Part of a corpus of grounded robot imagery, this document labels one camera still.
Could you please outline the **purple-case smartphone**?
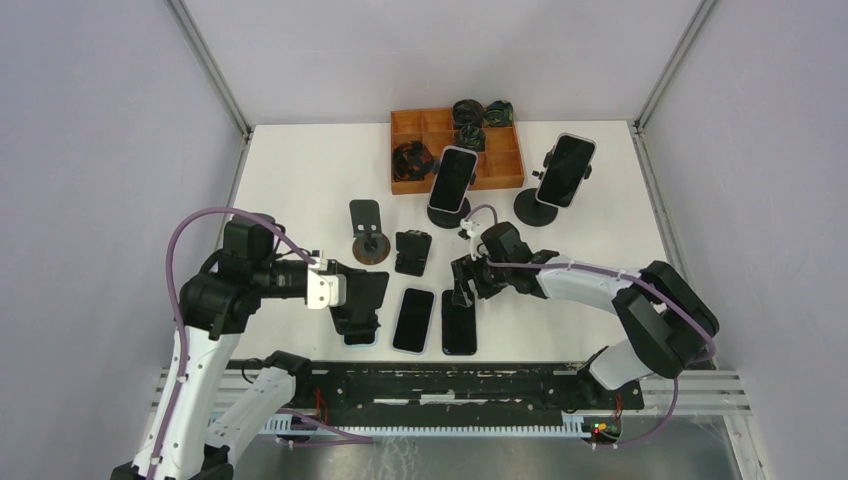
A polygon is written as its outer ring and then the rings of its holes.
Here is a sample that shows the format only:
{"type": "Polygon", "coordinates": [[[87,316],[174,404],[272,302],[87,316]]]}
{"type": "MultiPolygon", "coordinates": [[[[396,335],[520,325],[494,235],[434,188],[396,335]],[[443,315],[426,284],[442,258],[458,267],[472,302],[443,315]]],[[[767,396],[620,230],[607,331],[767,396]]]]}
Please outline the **purple-case smartphone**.
{"type": "Polygon", "coordinates": [[[391,341],[393,350],[416,355],[424,352],[434,304],[432,291],[415,288],[404,291],[391,341]]]}

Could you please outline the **black-case smartphone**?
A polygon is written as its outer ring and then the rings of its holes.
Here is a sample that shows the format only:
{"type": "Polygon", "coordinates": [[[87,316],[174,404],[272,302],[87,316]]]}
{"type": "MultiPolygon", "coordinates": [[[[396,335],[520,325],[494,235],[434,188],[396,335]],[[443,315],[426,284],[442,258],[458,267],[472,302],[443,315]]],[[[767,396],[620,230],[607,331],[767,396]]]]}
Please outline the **black-case smartphone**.
{"type": "Polygon", "coordinates": [[[442,351],[450,356],[472,356],[478,348],[476,308],[454,304],[452,294],[452,290],[441,294],[442,351]]]}

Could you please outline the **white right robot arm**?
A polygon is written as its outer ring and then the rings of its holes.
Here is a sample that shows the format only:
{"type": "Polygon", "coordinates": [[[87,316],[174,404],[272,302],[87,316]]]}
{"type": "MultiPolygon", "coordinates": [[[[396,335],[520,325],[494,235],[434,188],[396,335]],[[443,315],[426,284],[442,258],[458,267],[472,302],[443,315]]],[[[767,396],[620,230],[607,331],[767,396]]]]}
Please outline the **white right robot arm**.
{"type": "Polygon", "coordinates": [[[578,396],[591,408],[606,406],[631,381],[651,374],[676,379],[689,365],[716,354],[717,318],[664,261],[614,269],[553,250],[534,252],[510,222],[483,228],[465,219],[459,235],[469,252],[451,264],[454,304],[470,307],[511,287],[519,294],[576,302],[618,319],[625,339],[602,348],[579,372],[578,396]]]}

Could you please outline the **blue-case smartphone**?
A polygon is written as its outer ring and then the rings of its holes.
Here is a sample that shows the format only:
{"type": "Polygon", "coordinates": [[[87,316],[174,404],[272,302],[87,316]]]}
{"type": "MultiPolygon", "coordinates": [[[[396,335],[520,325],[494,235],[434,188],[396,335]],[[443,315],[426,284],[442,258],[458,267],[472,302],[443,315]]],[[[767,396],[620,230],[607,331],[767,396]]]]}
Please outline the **blue-case smartphone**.
{"type": "Polygon", "coordinates": [[[366,348],[374,346],[377,343],[377,332],[368,332],[360,334],[345,335],[343,344],[348,348],[366,348]]]}

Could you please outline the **white-case smartphone stand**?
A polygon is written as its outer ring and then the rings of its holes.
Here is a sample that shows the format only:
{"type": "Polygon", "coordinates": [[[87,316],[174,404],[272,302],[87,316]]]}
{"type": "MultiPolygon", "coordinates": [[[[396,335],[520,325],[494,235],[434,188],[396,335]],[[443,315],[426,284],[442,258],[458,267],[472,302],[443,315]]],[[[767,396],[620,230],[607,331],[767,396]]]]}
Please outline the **white-case smartphone stand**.
{"type": "Polygon", "coordinates": [[[553,207],[569,207],[581,183],[591,175],[595,152],[594,141],[560,134],[543,161],[536,200],[553,207]]]}

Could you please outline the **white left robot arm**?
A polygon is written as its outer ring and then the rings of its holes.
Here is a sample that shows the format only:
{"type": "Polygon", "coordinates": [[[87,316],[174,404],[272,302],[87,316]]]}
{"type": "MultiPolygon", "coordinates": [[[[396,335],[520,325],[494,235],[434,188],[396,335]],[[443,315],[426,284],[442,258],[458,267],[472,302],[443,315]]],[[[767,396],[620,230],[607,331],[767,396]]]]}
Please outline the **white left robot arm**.
{"type": "Polygon", "coordinates": [[[212,415],[227,366],[249,318],[266,299],[300,299],[330,313],[344,337],[374,334],[389,274],[347,267],[321,252],[293,247],[268,215],[226,208],[223,243],[183,285],[166,286],[175,344],[160,403],[138,453],[116,479],[230,479],[246,448],[284,405],[314,394],[308,359],[277,351],[252,386],[219,418],[212,415]]]}

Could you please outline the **wooden-base grey phone stand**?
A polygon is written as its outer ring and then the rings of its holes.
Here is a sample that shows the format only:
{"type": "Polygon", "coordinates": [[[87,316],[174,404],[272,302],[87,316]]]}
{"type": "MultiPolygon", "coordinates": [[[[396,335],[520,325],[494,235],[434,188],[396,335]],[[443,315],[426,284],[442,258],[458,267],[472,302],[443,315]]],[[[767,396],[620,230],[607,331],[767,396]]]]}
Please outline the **wooden-base grey phone stand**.
{"type": "Polygon", "coordinates": [[[373,199],[349,202],[354,243],[352,254],[363,265],[376,265],[390,254],[391,243],[382,231],[379,203],[373,199]]]}

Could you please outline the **black pole phone stand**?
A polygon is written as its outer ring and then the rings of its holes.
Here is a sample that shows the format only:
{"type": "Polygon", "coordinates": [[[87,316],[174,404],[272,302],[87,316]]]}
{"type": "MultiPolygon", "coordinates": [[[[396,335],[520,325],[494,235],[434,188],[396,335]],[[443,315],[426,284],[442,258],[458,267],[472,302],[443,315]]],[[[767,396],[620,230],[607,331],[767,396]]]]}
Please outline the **black pole phone stand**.
{"type": "Polygon", "coordinates": [[[553,151],[549,151],[544,157],[542,167],[531,172],[539,184],[522,190],[514,199],[513,211],[526,225],[544,227],[551,224],[558,215],[557,202],[561,197],[562,186],[557,173],[549,173],[553,156],[553,151]]]}

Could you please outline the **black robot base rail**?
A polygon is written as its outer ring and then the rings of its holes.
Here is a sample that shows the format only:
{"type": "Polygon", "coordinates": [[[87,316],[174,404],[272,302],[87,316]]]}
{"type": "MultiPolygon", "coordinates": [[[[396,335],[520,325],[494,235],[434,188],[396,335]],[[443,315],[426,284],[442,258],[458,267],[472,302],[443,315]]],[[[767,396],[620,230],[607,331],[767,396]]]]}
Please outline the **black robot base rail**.
{"type": "Polygon", "coordinates": [[[314,361],[286,407],[334,427],[546,427],[563,415],[640,410],[638,382],[615,391],[569,363],[314,361]]]}

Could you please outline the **white-case smartphone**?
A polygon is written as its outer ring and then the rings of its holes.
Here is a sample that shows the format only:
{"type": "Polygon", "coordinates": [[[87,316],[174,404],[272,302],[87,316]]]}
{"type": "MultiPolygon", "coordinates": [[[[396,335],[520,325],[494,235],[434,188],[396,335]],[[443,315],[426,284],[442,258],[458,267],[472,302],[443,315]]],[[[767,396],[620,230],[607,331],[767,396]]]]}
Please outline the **white-case smartphone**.
{"type": "Polygon", "coordinates": [[[453,145],[445,147],[427,206],[445,213],[459,212],[475,179],[478,160],[476,151],[453,145]]]}

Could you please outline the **black round-base phone stand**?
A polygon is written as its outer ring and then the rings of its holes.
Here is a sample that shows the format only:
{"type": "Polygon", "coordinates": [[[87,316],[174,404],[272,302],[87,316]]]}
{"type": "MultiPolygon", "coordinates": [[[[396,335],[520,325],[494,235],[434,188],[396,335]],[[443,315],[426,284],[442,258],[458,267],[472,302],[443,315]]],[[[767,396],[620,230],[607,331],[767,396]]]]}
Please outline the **black round-base phone stand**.
{"type": "Polygon", "coordinates": [[[427,207],[426,213],[430,222],[442,229],[456,229],[460,227],[460,223],[465,219],[471,211],[471,205],[468,199],[464,199],[460,209],[457,212],[444,212],[427,207]]]}

